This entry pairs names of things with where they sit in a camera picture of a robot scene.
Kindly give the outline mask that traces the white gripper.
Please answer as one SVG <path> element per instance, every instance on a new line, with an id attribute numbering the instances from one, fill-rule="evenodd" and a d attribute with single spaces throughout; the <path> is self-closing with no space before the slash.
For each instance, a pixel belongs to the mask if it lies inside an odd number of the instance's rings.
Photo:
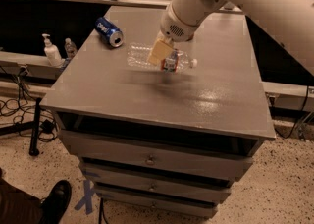
<path id="1" fill-rule="evenodd" d="M 194 33 L 195 28 L 183 23 L 175 14 L 172 5 L 169 4 L 161 17 L 158 39 L 150 50 L 147 61 L 150 64 L 158 65 L 173 52 L 175 42 L 190 41 L 193 39 Z"/>

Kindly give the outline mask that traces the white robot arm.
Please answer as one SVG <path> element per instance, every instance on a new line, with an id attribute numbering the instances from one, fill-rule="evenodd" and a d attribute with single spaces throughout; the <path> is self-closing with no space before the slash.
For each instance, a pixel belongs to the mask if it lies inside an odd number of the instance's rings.
<path id="1" fill-rule="evenodd" d="M 162 16 L 148 61 L 159 64 L 171 54 L 176 42 L 190 40 L 201 23 L 228 2 L 314 74 L 314 0 L 172 0 Z"/>

